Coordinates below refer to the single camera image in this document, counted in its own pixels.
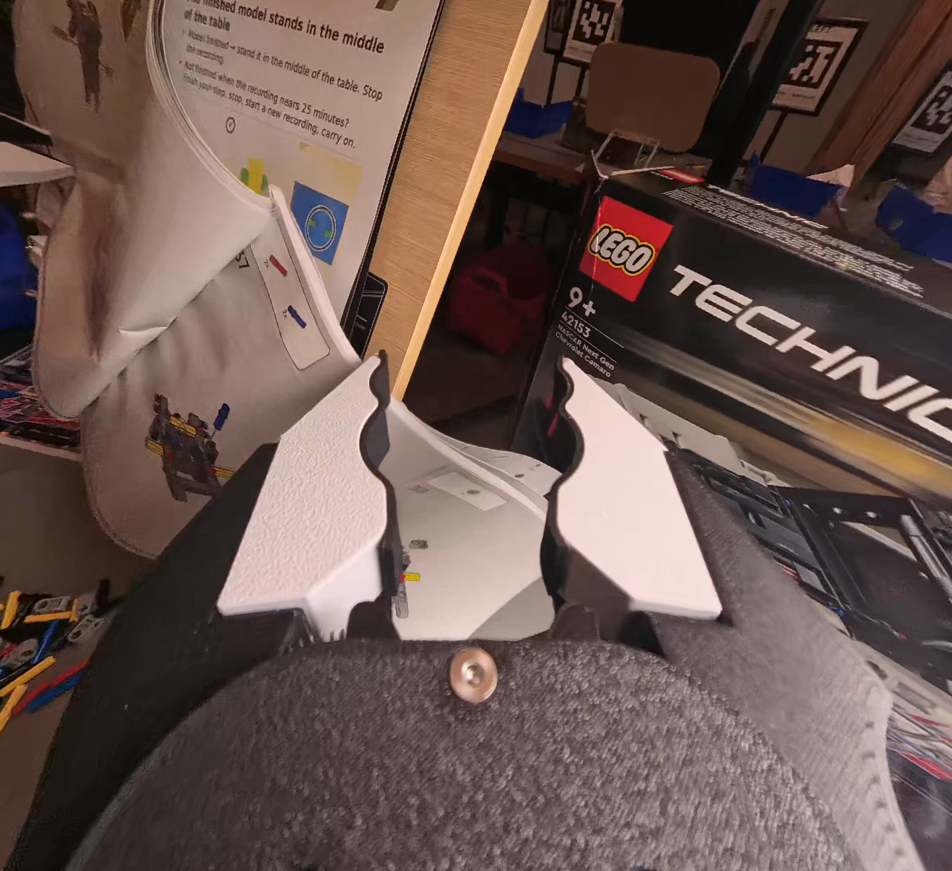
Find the small blue bin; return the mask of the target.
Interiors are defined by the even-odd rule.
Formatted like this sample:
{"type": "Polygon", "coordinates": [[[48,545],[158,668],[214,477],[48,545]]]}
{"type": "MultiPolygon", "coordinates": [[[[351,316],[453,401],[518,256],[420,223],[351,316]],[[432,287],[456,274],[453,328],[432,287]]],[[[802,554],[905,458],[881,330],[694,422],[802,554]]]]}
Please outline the small blue bin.
{"type": "Polygon", "coordinates": [[[934,208],[901,185],[892,187],[879,204],[876,226],[902,249],[935,261],[951,263],[951,216],[934,208]]]}
{"type": "Polygon", "coordinates": [[[548,104],[529,102],[520,87],[509,109],[504,131],[527,139],[559,133],[568,122],[572,108],[572,100],[548,104]]]}
{"type": "Polygon", "coordinates": [[[746,163],[744,186],[749,198],[807,220],[816,220],[827,207],[838,204],[847,191],[839,183],[764,165],[757,155],[746,163]]]}

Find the blue storage bin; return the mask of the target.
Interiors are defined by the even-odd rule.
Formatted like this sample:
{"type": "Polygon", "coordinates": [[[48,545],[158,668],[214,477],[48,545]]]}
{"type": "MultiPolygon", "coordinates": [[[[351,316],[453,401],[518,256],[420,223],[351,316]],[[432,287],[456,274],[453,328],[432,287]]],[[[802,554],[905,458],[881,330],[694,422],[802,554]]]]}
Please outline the blue storage bin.
{"type": "Polygon", "coordinates": [[[30,260],[19,215],[1,202],[1,331],[33,328],[37,270],[30,260]]]}

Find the black white marker tag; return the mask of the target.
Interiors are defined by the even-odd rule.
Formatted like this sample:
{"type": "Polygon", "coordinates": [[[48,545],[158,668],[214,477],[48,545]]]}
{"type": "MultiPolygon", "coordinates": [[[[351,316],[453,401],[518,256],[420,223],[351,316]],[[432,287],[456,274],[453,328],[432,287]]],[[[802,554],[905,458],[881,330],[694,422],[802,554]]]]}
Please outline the black white marker tag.
{"type": "Polygon", "coordinates": [[[624,0],[569,0],[563,62],[588,67],[596,48],[613,41],[624,0]]]}
{"type": "Polygon", "coordinates": [[[933,156],[951,134],[951,61],[932,81],[890,144],[904,151],[933,156]]]}
{"type": "Polygon", "coordinates": [[[819,115],[868,24],[868,20],[844,17],[814,20],[777,88],[771,110],[819,115]]]}
{"type": "Polygon", "coordinates": [[[549,0],[543,28],[543,51],[560,57],[565,48],[568,19],[574,0],[549,0]]]}

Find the white printed task sheet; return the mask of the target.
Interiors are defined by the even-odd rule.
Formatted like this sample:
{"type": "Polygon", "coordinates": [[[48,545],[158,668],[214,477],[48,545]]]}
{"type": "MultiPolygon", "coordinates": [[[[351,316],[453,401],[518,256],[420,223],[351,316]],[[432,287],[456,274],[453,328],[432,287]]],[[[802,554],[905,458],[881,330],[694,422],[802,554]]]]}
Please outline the white printed task sheet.
{"type": "Polygon", "coordinates": [[[246,187],[278,187],[349,317],[445,0],[164,0],[184,113],[246,187]]]}

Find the lego instruction booklet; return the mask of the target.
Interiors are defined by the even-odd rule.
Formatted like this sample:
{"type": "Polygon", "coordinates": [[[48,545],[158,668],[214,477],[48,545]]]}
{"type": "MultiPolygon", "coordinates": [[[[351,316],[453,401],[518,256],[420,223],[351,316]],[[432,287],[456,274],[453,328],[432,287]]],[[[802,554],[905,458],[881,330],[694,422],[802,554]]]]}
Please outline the lego instruction booklet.
{"type": "Polygon", "coordinates": [[[1,361],[1,435],[11,446],[71,460],[80,455],[80,425],[47,411],[32,382],[31,346],[1,361]]]}
{"type": "Polygon", "coordinates": [[[164,0],[16,0],[28,116],[71,169],[39,187],[34,379],[80,425],[92,510],[157,558],[262,443],[359,364],[278,187],[211,151],[173,86],[164,0]]]}

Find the white book stand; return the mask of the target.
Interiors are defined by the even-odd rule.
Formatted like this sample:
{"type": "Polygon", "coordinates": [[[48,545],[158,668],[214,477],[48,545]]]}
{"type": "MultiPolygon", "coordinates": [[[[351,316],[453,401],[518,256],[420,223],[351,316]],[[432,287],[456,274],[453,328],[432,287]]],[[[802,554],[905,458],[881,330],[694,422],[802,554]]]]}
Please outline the white book stand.
{"type": "Polygon", "coordinates": [[[548,0],[444,0],[367,269],[387,283],[368,351],[405,397],[548,0]]]}

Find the red storage bin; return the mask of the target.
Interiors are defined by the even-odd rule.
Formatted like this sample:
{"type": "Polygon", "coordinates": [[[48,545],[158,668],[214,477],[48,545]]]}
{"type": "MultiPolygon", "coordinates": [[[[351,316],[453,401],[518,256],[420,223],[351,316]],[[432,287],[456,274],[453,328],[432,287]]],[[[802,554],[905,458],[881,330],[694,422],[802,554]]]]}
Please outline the red storage bin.
{"type": "Polygon", "coordinates": [[[538,339],[551,282],[539,246],[513,242],[486,250],[450,282],[446,329],[504,356],[538,339]]]}

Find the brown board on stand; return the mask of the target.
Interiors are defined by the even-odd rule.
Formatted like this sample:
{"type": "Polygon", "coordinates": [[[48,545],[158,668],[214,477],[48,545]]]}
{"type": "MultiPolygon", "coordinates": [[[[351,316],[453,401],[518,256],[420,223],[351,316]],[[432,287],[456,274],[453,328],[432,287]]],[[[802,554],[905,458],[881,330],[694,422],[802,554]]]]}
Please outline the brown board on stand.
{"type": "Polygon", "coordinates": [[[700,138],[719,87],[720,69],[711,59],[602,44],[589,66],[586,126],[686,152],[700,138]]]}

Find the wooden side table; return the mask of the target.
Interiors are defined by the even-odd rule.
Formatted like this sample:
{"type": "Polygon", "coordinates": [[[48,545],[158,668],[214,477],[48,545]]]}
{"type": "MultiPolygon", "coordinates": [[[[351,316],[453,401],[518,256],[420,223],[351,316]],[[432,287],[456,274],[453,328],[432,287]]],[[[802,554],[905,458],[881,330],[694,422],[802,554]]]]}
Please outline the wooden side table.
{"type": "Polygon", "coordinates": [[[649,163],[635,168],[620,168],[605,162],[594,165],[589,156],[563,146],[555,135],[529,139],[503,132],[493,161],[525,170],[546,180],[566,186],[578,186],[598,178],[630,177],[642,173],[660,173],[678,183],[701,184],[704,178],[673,164],[649,163]]]}

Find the pile of blue yellow pins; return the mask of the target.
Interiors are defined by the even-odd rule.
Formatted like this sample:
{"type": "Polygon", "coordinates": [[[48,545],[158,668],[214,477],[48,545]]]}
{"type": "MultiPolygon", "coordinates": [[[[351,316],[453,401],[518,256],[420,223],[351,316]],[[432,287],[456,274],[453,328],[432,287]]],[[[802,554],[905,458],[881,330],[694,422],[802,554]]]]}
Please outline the pile of blue yellow pins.
{"type": "Polygon", "coordinates": [[[78,686],[111,616],[113,585],[78,595],[14,590],[2,602],[1,728],[42,711],[78,686]]]}

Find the lego set box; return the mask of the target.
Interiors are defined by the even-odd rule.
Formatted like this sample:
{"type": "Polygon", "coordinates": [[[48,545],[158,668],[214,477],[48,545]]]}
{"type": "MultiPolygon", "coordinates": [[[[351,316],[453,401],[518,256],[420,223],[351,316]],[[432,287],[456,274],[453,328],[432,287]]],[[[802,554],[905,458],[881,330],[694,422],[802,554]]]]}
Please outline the lego set box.
{"type": "Polygon", "coordinates": [[[950,869],[950,270],[673,168],[598,184],[514,447],[569,357],[679,461],[723,611],[624,629],[757,725],[860,869],[950,869]]]}

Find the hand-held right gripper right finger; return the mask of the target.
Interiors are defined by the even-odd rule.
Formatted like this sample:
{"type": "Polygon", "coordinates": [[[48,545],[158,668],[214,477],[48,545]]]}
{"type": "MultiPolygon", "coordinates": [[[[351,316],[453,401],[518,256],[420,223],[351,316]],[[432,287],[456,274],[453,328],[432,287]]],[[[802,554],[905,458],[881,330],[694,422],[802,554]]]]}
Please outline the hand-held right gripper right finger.
{"type": "Polygon", "coordinates": [[[553,384],[560,476],[547,495],[541,575],[556,616],[595,611],[569,581],[579,567],[625,613],[702,622],[723,606],[673,474],[670,454],[570,358],[553,384]]]}

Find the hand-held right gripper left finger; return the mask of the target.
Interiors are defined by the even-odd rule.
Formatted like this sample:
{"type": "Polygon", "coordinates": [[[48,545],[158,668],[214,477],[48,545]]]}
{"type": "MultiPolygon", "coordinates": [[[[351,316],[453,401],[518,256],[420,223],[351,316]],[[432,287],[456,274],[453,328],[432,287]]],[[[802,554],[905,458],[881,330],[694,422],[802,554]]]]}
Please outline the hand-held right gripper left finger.
{"type": "Polygon", "coordinates": [[[322,639],[356,636],[363,604],[389,630],[401,578],[387,353],[356,367],[277,443],[217,600],[226,617],[297,610],[322,639]]]}

